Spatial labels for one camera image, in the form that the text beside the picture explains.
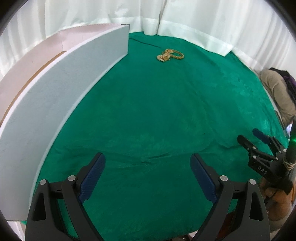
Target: gold bangle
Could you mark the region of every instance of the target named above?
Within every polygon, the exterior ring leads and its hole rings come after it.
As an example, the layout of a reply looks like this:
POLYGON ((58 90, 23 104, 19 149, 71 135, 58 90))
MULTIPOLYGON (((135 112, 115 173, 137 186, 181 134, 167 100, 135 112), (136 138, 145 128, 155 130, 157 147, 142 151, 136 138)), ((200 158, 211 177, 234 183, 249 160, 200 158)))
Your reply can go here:
POLYGON ((168 53, 172 58, 175 58, 175 59, 183 59, 184 58, 184 54, 182 54, 181 52, 174 50, 174 49, 166 49, 165 53, 168 53))

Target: curtain fold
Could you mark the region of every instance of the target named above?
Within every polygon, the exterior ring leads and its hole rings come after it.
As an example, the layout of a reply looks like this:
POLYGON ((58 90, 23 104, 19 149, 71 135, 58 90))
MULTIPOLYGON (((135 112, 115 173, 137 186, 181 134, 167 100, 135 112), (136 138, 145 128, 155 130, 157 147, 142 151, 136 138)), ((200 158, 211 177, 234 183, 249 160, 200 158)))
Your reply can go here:
POLYGON ((28 51, 57 31, 88 24, 130 24, 130 32, 185 39, 225 56, 233 51, 256 72, 296 76, 296 43, 264 0, 29 0, 0 36, 0 80, 28 51))

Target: green fabric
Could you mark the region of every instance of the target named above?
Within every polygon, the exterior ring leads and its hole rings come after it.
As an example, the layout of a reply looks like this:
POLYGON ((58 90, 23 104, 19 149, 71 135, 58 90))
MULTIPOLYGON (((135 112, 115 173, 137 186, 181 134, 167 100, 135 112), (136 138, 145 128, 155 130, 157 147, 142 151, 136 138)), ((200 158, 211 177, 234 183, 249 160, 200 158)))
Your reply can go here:
MULTIPOLYGON (((38 181, 64 180, 102 152, 106 168, 84 203, 102 237, 166 240, 197 230, 212 206, 191 172, 191 154, 198 152, 220 175, 245 182, 258 175, 247 166, 237 136, 263 151, 268 148, 253 137, 253 128, 284 145, 287 139, 259 79, 234 54, 222 57, 172 37, 130 37, 160 48, 129 40, 128 55, 62 128, 38 181), (185 58, 157 61, 166 48, 185 58)), ((66 217, 65 207, 62 212, 66 217)))

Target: silver screw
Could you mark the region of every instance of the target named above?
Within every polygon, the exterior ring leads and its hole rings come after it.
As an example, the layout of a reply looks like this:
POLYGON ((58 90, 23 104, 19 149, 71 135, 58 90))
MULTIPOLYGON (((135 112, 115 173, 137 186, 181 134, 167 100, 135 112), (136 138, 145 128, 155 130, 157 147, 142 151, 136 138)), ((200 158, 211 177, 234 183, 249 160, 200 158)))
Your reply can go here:
POLYGON ((252 185, 255 185, 256 184, 256 181, 254 179, 250 179, 249 181, 252 185))
POLYGON ((74 175, 71 175, 71 176, 68 177, 68 180, 69 180, 69 181, 74 181, 75 178, 76 178, 76 177, 75 177, 74 175))
POLYGON ((221 179, 222 181, 226 182, 226 181, 228 180, 228 177, 227 177, 227 176, 224 176, 224 175, 222 175, 222 176, 220 177, 220 179, 221 179))
POLYGON ((45 179, 42 179, 41 181, 40 181, 40 185, 44 185, 46 183, 46 180, 45 179))

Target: blue rubber fingertip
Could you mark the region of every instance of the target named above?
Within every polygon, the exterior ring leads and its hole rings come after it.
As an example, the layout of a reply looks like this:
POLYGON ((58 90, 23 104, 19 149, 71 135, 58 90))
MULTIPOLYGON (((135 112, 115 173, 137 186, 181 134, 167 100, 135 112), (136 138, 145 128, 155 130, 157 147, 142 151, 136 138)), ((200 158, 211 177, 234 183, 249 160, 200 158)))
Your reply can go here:
POLYGON ((214 204, 218 199, 215 184, 195 155, 190 158, 190 166, 206 199, 214 204))
POLYGON ((256 136, 259 140, 261 140, 265 144, 270 143, 270 139, 267 135, 265 135, 262 131, 257 128, 253 129, 253 135, 256 136))
POLYGON ((106 159, 103 154, 101 154, 86 177, 84 178, 83 182, 80 186, 80 195, 78 200, 83 203, 85 200, 89 199, 106 164, 106 159))

